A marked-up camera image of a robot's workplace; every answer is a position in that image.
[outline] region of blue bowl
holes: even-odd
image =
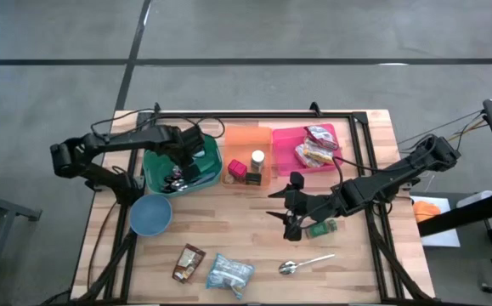
[[[144,195],[134,202],[129,220],[136,234],[159,235],[172,221],[170,201],[162,195]]]

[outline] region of orange container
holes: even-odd
[[[235,182],[226,184],[225,176],[229,174],[228,166],[233,159],[247,166],[252,173],[252,153],[254,150],[264,152],[264,164],[261,170],[261,185],[248,185]],[[272,128],[270,127],[227,127],[223,146],[223,175],[221,184],[236,189],[266,189],[272,178]]]

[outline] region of green bottle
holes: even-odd
[[[337,230],[336,221],[334,219],[330,219],[320,224],[316,224],[311,228],[305,229],[304,231],[306,232],[305,234],[308,237],[308,239],[313,239],[321,235],[327,235],[336,230]]]

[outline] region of orange object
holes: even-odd
[[[416,201],[413,208],[418,223],[440,214],[440,208],[426,201]]]
[[[252,153],[261,150],[264,153],[264,164],[261,170],[261,185],[226,184],[224,177],[229,173],[227,166],[236,160],[251,169]],[[270,127],[234,127],[225,130],[223,144],[223,174],[221,183],[224,187],[238,189],[265,189],[270,185],[272,178],[272,128]]]

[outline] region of brown snack package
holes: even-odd
[[[172,278],[180,283],[185,283],[205,256],[204,251],[187,243],[174,267]]]

